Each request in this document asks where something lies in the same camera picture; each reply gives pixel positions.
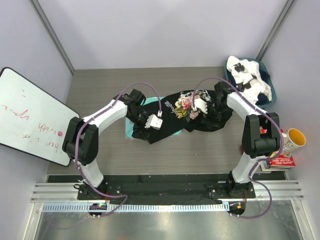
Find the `black floral t-shirt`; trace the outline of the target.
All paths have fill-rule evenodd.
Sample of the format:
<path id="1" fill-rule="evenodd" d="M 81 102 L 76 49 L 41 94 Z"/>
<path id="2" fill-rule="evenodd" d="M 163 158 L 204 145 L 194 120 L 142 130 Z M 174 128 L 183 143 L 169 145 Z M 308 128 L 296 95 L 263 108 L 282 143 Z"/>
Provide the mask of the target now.
<path id="1" fill-rule="evenodd" d="M 184 118 L 187 125 L 183 128 L 188 132 L 215 132 L 222 129 L 233 114 L 233 110 L 226 106 L 225 120 L 213 120 L 205 118 L 205 114 L 200 110 L 193 111 L 192 100 L 201 98 L 206 103 L 211 99 L 217 99 L 214 90 L 198 90 L 196 95 L 192 90 L 184 90 L 168 96 L 176 95 L 177 99 L 174 101 L 174 112 L 177 113 L 178 118 Z"/>

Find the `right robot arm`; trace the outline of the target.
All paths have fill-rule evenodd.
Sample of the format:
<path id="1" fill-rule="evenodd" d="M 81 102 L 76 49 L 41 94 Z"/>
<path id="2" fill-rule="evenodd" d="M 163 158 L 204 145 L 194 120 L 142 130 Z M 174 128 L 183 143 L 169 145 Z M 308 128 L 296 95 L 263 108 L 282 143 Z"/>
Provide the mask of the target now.
<path id="1" fill-rule="evenodd" d="M 261 161 L 266 160 L 283 145 L 279 128 L 279 116 L 268 113 L 252 104 L 229 82 L 218 82 L 214 86 L 217 107 L 228 107 L 244 121 L 241 140 L 242 156 L 237 166 L 229 172 L 225 183 L 211 183 L 213 199 L 240 199 L 245 195 L 254 198 L 252 177 Z"/>

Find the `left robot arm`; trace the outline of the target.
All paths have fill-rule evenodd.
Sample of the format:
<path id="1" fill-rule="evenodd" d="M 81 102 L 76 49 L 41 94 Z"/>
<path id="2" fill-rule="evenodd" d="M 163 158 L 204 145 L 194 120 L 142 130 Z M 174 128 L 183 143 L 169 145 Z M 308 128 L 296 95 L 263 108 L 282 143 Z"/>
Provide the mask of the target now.
<path id="1" fill-rule="evenodd" d="M 121 93 L 115 96 L 106 106 L 86 117 L 70 119 L 62 144 L 62 150 L 79 170 L 83 185 L 89 189 L 93 198 L 124 198 L 125 195 L 108 195 L 106 179 L 99 169 L 97 156 L 99 136 L 110 125 L 119 119 L 127 118 L 131 122 L 146 125 L 149 114 L 143 116 L 138 107 L 146 101 L 145 95 L 136 89 L 130 94 Z"/>

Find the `teal folding board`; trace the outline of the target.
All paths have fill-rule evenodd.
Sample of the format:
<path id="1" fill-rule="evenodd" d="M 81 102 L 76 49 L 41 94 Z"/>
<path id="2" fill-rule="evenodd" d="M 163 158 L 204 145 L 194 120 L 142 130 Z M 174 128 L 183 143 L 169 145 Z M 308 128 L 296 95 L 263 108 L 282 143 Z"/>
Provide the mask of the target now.
<path id="1" fill-rule="evenodd" d="M 153 128 L 144 128 L 134 124 L 129 119 L 125 120 L 126 136 L 133 139 L 142 139 L 148 141 L 150 144 L 159 142 L 171 135 L 179 133 L 188 122 L 184 118 L 178 118 L 178 114 L 174 112 L 174 101 L 177 99 L 176 95 L 161 97 L 162 116 L 163 120 L 159 130 Z"/>

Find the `white t-shirt in basket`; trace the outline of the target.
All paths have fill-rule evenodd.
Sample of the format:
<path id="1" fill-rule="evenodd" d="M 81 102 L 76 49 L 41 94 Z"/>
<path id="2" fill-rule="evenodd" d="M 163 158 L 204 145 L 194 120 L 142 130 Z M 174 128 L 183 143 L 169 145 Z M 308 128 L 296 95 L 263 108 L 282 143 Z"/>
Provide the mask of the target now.
<path id="1" fill-rule="evenodd" d="M 241 88 L 245 97 L 253 104 L 263 105 L 272 100 L 271 87 L 263 80 L 257 61 L 229 56 L 226 70 L 233 77 L 235 85 Z"/>

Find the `blue laundry basket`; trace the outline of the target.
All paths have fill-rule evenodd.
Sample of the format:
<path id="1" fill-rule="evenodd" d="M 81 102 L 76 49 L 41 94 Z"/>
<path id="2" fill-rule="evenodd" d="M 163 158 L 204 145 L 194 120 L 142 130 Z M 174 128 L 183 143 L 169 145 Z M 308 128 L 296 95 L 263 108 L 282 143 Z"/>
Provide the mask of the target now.
<path id="1" fill-rule="evenodd" d="M 250 61 L 256 61 L 259 63 L 260 67 L 259 67 L 259 71 L 262 75 L 262 78 L 263 80 L 271 87 L 271 92 L 272 92 L 272 100 L 270 102 L 266 102 L 265 104 L 262 104 L 262 105 L 259 105 L 259 104 L 256 104 L 258 107 L 262 108 L 262 109 L 265 109 L 267 107 L 271 107 L 277 100 L 277 95 L 276 95 L 276 92 L 275 92 L 275 88 L 273 86 L 273 83 L 272 83 L 272 80 L 271 80 L 271 77 L 269 75 L 269 72 L 265 66 L 265 64 L 263 62 L 261 62 L 260 60 L 257 60 L 255 58 L 245 58 L 245 57 L 240 57 L 238 58 L 240 60 L 243 60 L 243 59 L 248 59 Z M 224 72 L 225 72 L 225 78 L 228 82 L 230 82 L 233 86 L 235 87 L 238 87 L 236 86 L 235 84 L 235 80 L 234 78 L 231 76 L 231 74 L 227 71 L 227 60 L 225 61 L 225 64 L 224 64 Z"/>

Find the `dark blue book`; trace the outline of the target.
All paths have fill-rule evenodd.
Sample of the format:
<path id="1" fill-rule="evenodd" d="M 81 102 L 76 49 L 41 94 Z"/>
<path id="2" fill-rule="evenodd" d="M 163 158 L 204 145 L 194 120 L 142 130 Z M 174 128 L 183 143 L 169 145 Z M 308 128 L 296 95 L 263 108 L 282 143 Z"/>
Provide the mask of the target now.
<path id="1" fill-rule="evenodd" d="M 267 161 L 261 161 L 260 162 L 260 168 L 262 172 L 271 172 L 271 168 L 268 165 Z"/>

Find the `floral mug yellow inside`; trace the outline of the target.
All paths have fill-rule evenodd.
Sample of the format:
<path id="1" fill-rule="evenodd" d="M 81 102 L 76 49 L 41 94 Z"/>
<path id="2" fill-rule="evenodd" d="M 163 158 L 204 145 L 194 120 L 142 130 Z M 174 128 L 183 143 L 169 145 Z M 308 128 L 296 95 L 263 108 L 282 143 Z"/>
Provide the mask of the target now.
<path id="1" fill-rule="evenodd" d="M 283 136 L 283 149 L 282 149 L 282 155 L 288 155 L 292 151 L 303 147 L 306 144 L 306 137 L 304 134 L 296 129 L 296 128 L 290 128 L 286 132 L 282 133 Z"/>

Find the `red book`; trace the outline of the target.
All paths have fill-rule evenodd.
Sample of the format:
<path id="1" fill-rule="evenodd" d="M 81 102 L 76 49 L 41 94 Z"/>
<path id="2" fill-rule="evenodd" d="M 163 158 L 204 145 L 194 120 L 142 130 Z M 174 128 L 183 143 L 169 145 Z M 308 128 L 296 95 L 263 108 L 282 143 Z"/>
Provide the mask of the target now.
<path id="1" fill-rule="evenodd" d="M 267 161 L 271 171 L 275 171 L 275 170 L 283 171 L 296 166 L 294 159 L 292 157 L 292 152 L 287 155 L 281 154 L 277 158 L 274 158 L 273 160 L 264 160 L 264 161 Z"/>

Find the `whiteboard with red writing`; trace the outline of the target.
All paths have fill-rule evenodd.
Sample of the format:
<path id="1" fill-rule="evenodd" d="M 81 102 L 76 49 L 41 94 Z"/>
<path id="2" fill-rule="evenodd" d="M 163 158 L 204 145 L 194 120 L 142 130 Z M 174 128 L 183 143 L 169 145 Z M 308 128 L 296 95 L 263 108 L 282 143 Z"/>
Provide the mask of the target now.
<path id="1" fill-rule="evenodd" d="M 62 146 L 74 117 L 79 114 L 15 70 L 1 70 L 1 145 L 66 167 Z"/>

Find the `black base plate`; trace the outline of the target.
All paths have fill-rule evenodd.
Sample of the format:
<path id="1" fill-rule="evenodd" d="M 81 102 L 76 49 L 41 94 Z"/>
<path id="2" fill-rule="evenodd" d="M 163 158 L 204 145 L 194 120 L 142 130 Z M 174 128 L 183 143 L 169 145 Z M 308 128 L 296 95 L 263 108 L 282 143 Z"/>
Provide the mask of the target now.
<path id="1" fill-rule="evenodd" d="M 106 175 L 107 194 L 125 195 L 127 205 L 210 205 L 219 204 L 223 199 L 212 198 L 210 184 L 225 183 L 227 174 L 167 174 L 167 175 Z M 111 204 L 120 204 L 122 198 L 110 198 L 98 195 L 84 186 L 79 175 L 50 175 L 51 184 L 72 183 L 77 190 L 77 199 L 107 200 Z M 258 188 L 253 185 L 255 197 Z M 247 194 L 243 198 L 253 199 Z"/>

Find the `aluminium rail frame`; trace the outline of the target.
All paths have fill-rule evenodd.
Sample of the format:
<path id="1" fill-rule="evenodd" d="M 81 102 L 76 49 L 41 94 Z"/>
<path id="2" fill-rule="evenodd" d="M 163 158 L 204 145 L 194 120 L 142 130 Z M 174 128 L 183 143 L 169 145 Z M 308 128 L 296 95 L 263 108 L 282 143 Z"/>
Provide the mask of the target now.
<path id="1" fill-rule="evenodd" d="M 36 237 L 41 214 L 50 212 L 174 213 L 214 212 L 235 214 L 250 201 L 289 201 L 304 239 L 316 239 L 308 217 L 301 187 L 297 180 L 252 180 L 248 186 L 227 191 L 225 181 L 198 177 L 187 180 L 165 179 L 163 176 L 112 176 L 107 192 L 98 194 L 83 182 L 49 182 L 36 184 L 32 210 L 24 239 Z"/>

